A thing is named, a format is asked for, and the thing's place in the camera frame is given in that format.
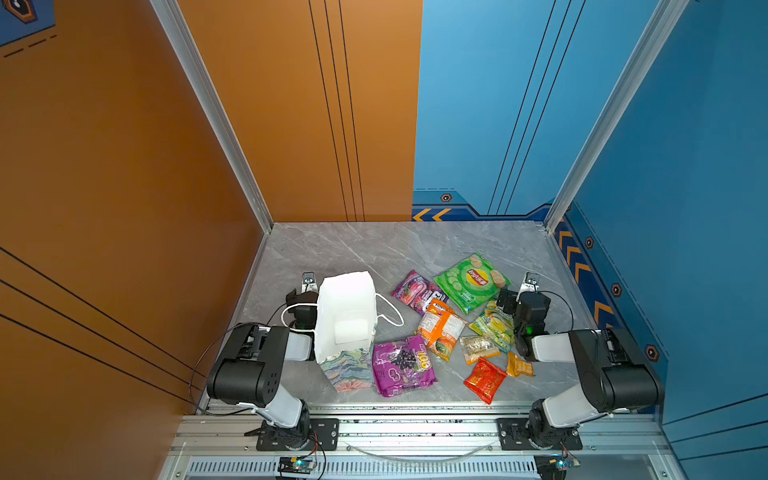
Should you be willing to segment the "floral white paper bag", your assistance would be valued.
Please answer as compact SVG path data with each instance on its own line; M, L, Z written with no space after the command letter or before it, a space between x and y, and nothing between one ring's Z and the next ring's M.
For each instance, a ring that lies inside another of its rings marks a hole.
M400 311L376 291L369 272L323 280L317 301L314 354L336 392L373 385L372 350L380 321L394 327L404 325Z

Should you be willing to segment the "green Lays chips bag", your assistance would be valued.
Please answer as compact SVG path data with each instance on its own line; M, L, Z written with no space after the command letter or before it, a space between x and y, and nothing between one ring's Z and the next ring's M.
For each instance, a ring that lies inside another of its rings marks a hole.
M463 313L485 305L510 285L509 279L478 253L435 276L434 281Z

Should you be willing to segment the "orange Fox's candy bag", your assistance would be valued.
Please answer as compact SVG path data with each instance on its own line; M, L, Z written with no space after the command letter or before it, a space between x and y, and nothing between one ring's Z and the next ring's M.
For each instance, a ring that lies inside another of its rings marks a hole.
M416 332L430 351L448 362L466 326L467 322L452 308L435 299L427 307Z

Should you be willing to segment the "purple grape candy bag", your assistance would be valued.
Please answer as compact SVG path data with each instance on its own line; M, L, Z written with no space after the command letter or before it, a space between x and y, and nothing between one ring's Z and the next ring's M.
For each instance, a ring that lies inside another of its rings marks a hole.
M420 335L375 344L372 371L378 393L387 398L437 382L429 350Z

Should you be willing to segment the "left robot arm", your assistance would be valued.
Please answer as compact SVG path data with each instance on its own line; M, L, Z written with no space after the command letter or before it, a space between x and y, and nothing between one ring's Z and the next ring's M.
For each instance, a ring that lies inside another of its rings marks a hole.
M244 323L231 329L207 377L206 391L213 400L237 406L263 419L261 426L244 433L264 451L303 450L318 446L307 403L282 386L284 364L313 360L319 288L313 272L302 274L300 290L286 295L277 312L298 311L289 326Z

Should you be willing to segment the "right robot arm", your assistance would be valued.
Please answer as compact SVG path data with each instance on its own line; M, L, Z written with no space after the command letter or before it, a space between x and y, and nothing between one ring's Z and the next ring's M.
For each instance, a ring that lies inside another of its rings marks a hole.
M663 403L665 390L632 335L624 329L546 330L551 298L527 273L521 288L503 287L501 311L512 317L514 347L508 355L510 376L531 376L538 363L575 366L578 383L535 401L528 416L497 421L504 450L580 449L578 428L620 410L642 410Z

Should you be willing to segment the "green yellow Fox's candy bag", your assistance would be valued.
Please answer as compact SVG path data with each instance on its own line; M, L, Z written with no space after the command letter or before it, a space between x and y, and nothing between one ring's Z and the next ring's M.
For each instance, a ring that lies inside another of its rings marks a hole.
M513 350L515 338L512 317L503 312L495 300L487 303L484 312L469 324L477 335L492 341L502 353Z

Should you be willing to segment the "small orange snack packet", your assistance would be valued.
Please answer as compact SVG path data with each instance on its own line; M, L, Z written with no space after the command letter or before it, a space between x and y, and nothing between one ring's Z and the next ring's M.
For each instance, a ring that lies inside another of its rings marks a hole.
M533 365L513 352L510 352L507 356L506 374L515 378L520 376L535 376Z

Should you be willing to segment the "beige clear snack packet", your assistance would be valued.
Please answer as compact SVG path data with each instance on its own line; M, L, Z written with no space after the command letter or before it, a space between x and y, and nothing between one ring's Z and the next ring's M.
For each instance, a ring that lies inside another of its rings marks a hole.
M464 359L467 365L473 365L481 358L488 359L501 354L501 351L492 340L480 335L461 337L460 344L463 348Z

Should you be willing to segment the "right circuit board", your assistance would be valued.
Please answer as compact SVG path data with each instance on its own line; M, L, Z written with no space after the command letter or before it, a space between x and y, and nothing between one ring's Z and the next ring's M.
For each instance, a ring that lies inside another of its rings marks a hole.
M536 470L542 480L566 480L568 472L581 466L573 456L535 456Z

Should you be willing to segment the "circuit board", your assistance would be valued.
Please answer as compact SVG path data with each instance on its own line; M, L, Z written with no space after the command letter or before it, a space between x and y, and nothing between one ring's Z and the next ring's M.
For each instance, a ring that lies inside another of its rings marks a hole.
M568 472L581 466L573 456L535 456L536 470L542 480L566 480Z
M309 478L318 472L318 462L304 457L280 457L277 465L279 478Z

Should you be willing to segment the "left circuit board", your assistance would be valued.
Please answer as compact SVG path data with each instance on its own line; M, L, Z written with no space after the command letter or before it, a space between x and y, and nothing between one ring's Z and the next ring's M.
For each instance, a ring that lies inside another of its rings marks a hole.
M304 457L280 457L277 465L279 478L309 478L318 472L318 462Z

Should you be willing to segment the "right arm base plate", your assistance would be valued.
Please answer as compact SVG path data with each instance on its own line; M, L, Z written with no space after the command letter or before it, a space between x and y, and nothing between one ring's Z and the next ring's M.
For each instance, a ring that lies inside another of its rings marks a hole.
M576 428L554 428L544 422L534 427L522 417L496 420L497 434L503 451L579 451L583 443Z

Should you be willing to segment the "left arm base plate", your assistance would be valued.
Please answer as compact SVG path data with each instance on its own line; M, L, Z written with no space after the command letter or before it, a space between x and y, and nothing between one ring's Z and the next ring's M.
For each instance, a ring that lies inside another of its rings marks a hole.
M260 452L309 451L317 443L324 451L335 451L339 440L338 418L312 418L300 421L296 427L281 428L264 421L257 435L256 449Z

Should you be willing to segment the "aluminium rail frame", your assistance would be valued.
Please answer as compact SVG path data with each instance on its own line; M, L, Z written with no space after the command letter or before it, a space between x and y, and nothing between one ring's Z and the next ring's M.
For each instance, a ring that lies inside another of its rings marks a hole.
M260 452L245 432L257 416L188 416L160 470L163 479L541 479L535 456L573 456L567 479L681 479L684 471L650 415L617 413L578 428L579 451L503 451L499 418L526 418L518 402L314 405L312 418L338 418L335 451ZM316 460L309 478L279 478L280 457Z

